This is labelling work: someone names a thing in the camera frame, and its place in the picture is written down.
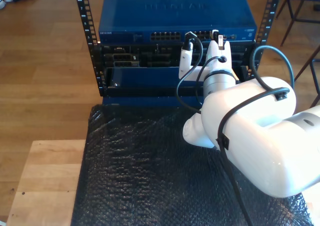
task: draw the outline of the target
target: white robotic arm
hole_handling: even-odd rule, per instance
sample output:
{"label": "white robotic arm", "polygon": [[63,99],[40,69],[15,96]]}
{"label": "white robotic arm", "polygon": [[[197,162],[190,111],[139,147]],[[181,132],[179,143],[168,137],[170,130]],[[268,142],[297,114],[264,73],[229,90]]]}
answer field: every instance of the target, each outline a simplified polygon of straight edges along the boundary
{"label": "white robotic arm", "polygon": [[[182,50],[180,72],[190,69]],[[200,79],[205,97],[201,114],[195,113],[183,127],[184,139],[196,146],[220,150],[217,142],[219,125],[234,107],[266,90],[252,79],[236,85],[230,74],[231,50],[212,40],[206,61],[225,56],[208,64]],[[186,80],[195,81],[197,71]],[[227,158],[261,191],[278,198],[296,195],[320,182],[320,106],[293,115],[296,95],[285,81],[274,77],[262,80],[271,88],[288,88],[283,100],[271,94],[239,109],[227,120],[223,134],[228,139]]]}

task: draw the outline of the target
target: wooden plank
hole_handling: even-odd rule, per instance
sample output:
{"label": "wooden plank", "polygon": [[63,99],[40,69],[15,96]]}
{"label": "wooden plank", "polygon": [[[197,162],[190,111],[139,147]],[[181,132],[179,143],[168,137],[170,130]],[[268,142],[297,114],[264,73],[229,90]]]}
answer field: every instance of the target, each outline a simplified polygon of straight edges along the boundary
{"label": "wooden plank", "polygon": [[8,226],[70,225],[84,147],[85,140],[32,143]]}

